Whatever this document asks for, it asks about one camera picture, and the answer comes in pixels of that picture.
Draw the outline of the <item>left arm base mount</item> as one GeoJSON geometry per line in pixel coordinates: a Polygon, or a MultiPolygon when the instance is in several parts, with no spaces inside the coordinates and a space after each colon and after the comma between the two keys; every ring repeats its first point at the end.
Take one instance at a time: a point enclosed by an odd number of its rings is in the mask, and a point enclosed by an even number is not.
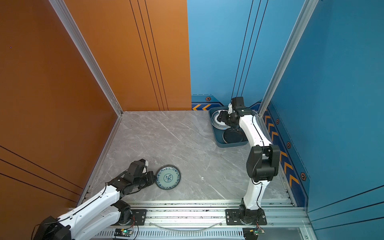
{"type": "Polygon", "coordinates": [[[121,213],[120,218],[112,226],[143,226],[146,221],[147,209],[131,209],[121,213]]]}

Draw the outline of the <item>teal floral pattern plate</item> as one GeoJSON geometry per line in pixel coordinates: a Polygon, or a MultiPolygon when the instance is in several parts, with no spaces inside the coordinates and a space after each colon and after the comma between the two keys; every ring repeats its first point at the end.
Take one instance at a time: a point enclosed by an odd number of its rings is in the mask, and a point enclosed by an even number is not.
{"type": "Polygon", "coordinates": [[[174,165],[162,166],[156,173],[156,185],[162,190],[171,190],[181,181],[181,172],[174,165]]]}

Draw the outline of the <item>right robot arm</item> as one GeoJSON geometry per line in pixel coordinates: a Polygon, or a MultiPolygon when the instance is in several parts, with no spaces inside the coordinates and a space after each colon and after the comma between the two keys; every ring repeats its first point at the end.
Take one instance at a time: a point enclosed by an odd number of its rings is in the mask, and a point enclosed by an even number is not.
{"type": "Polygon", "coordinates": [[[225,130],[227,143],[246,138],[251,146],[246,162],[250,183],[241,209],[245,214],[254,213],[261,209],[267,186],[278,175],[280,148],[264,134],[256,112],[246,107],[242,97],[232,98],[228,110],[219,113],[218,121],[230,127],[225,130]]]}

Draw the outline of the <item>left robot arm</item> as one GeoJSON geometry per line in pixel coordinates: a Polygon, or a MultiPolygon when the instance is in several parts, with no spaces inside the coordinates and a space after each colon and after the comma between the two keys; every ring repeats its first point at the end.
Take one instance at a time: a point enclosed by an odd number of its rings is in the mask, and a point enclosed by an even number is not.
{"type": "Polygon", "coordinates": [[[138,193],[156,182],[156,176],[148,171],[148,161],[141,159],[105,184],[96,195],[59,216],[48,217],[36,225],[33,240],[89,240],[112,224],[133,225],[131,206],[123,197],[138,193]]]}

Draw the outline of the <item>black plate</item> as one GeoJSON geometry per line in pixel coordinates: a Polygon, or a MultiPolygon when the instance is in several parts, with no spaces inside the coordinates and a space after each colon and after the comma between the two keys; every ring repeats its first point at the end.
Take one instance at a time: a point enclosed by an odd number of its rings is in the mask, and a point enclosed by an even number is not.
{"type": "Polygon", "coordinates": [[[246,135],[241,129],[229,128],[223,132],[223,140],[226,144],[234,144],[245,141],[246,135]]]}

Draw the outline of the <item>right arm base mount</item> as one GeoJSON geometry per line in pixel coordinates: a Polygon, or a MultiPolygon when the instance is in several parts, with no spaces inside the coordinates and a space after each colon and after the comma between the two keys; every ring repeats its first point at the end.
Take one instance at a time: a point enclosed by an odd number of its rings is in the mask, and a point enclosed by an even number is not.
{"type": "Polygon", "coordinates": [[[235,225],[259,225],[266,226],[267,217],[263,209],[258,210],[240,210],[226,209],[226,224],[228,226],[235,225]]]}

